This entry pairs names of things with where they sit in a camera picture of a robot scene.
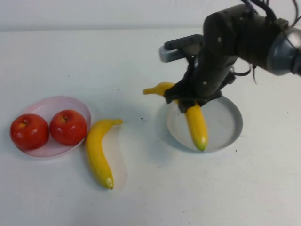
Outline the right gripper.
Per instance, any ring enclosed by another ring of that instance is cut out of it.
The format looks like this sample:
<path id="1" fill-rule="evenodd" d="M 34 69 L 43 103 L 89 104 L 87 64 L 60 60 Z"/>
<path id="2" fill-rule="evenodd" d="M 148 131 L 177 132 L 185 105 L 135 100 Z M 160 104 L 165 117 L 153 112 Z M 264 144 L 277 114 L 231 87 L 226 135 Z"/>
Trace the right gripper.
<path id="1" fill-rule="evenodd" d="M 207 16 L 204 21 L 204 43 L 190 82 L 199 106 L 222 97 L 218 89 L 238 58 L 235 52 L 239 16 L 240 6 L 233 6 Z M 187 81 L 180 80 L 164 92 L 166 102 L 177 100 L 180 112 L 186 113 L 196 103 L 188 88 Z"/>

